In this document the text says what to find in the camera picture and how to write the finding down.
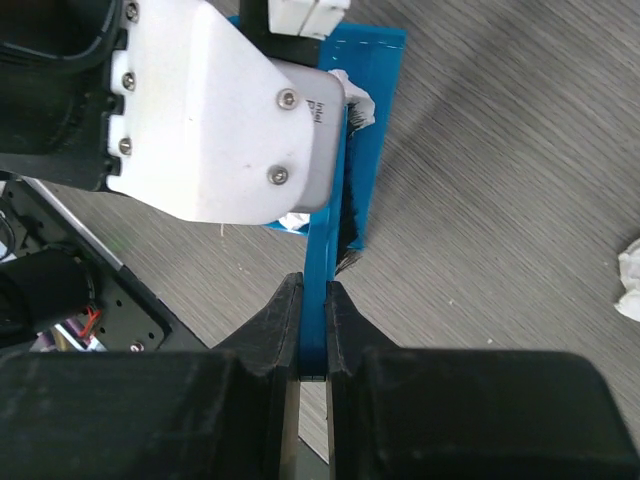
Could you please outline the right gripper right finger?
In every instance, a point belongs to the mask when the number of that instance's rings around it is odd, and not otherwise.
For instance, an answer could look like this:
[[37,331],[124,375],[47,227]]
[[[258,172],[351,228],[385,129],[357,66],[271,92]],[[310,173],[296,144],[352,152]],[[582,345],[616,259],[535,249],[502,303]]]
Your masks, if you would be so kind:
[[327,407],[334,479],[635,479],[607,382],[557,351],[396,345],[332,282]]

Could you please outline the paper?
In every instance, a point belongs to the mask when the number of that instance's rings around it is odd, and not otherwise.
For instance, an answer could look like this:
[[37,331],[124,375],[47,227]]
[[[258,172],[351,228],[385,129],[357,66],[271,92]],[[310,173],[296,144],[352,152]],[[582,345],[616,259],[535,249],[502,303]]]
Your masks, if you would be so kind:
[[347,132],[354,132],[375,123],[375,102],[367,91],[351,82],[345,70],[333,69],[329,71],[341,83],[345,93],[347,106]]

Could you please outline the blue hand brush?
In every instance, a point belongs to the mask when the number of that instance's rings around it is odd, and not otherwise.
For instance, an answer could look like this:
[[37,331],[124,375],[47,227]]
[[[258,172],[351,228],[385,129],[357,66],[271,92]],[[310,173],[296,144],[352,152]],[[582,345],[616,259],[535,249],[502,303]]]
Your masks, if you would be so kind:
[[311,215],[308,228],[298,352],[299,377],[305,382],[325,379],[327,284],[334,280],[350,255],[351,243],[358,237],[349,159],[349,141],[354,132],[352,111],[351,104],[345,107],[329,203]]

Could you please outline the blue dustpan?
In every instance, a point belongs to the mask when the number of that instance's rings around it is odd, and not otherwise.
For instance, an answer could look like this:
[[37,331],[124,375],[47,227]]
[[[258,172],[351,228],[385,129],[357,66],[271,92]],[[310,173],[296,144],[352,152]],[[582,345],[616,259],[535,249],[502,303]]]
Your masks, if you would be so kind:
[[343,70],[349,81],[369,94],[375,122],[356,131],[347,152],[352,174],[358,237],[352,249],[365,247],[369,209],[375,190],[407,32],[391,27],[341,22],[320,46],[319,68]]

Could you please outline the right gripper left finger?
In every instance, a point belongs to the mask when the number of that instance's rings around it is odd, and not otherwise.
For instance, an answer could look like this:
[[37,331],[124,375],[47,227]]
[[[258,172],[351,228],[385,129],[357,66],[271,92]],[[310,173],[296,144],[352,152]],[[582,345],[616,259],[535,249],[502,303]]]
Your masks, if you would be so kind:
[[302,277],[212,349],[1,361],[5,479],[291,479]]

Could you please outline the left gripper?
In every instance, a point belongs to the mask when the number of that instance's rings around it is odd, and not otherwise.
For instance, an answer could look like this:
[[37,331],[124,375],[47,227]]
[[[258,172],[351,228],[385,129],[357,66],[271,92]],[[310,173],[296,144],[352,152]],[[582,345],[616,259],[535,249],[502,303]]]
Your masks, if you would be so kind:
[[1,178],[104,191],[121,169],[107,149],[123,111],[111,60],[126,46],[120,1],[1,4]]

